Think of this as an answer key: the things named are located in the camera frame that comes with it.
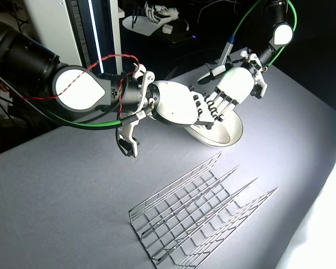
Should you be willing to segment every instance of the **wire grid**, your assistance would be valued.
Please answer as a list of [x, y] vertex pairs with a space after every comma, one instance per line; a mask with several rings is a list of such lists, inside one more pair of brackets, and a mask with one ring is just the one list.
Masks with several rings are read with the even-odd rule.
[[198, 267], [233, 232], [232, 225], [235, 230], [257, 208], [262, 197], [244, 207], [235, 202], [255, 179], [229, 194], [222, 183], [238, 166], [221, 178], [212, 173], [220, 156], [221, 152], [129, 211], [156, 268]]

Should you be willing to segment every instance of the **metal wire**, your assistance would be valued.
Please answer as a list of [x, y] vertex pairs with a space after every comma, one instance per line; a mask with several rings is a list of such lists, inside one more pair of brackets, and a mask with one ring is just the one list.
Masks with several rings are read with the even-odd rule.
[[158, 269], [197, 268], [276, 189], [241, 207], [211, 171], [221, 152], [129, 211], [130, 223]]

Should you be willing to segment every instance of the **gray tabletop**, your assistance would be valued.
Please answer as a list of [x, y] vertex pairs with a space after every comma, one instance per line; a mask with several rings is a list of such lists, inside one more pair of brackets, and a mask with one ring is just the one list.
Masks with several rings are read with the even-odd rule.
[[[195, 85], [205, 71], [174, 80]], [[69, 127], [1, 154], [0, 268], [153, 268], [128, 210], [219, 151], [216, 174], [240, 164], [234, 184], [259, 176], [258, 189], [279, 190], [201, 268], [275, 267], [335, 162], [336, 112], [274, 67], [265, 80], [263, 99], [236, 108], [244, 133], [228, 148], [145, 119], [137, 159], [113, 131]]]

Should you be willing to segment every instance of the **light strip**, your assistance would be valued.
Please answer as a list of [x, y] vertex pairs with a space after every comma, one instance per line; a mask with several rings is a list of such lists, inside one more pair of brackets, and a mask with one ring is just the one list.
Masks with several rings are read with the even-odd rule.
[[95, 43], [96, 43], [96, 49], [97, 49], [97, 56], [98, 56], [99, 62], [100, 62], [101, 73], [103, 73], [102, 56], [101, 56], [101, 50], [100, 50], [100, 44], [99, 44], [99, 37], [97, 36], [96, 22], [95, 22], [94, 8], [92, 6], [92, 0], [88, 0], [88, 6], [90, 8], [92, 28], [94, 29], [94, 37], [95, 37]]

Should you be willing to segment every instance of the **metal frame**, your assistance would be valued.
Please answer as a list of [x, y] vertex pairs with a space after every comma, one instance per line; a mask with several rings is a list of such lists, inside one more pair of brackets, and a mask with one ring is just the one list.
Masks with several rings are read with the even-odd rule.
[[276, 190], [240, 206], [216, 177], [221, 152], [129, 211], [130, 223], [156, 268], [197, 268]]

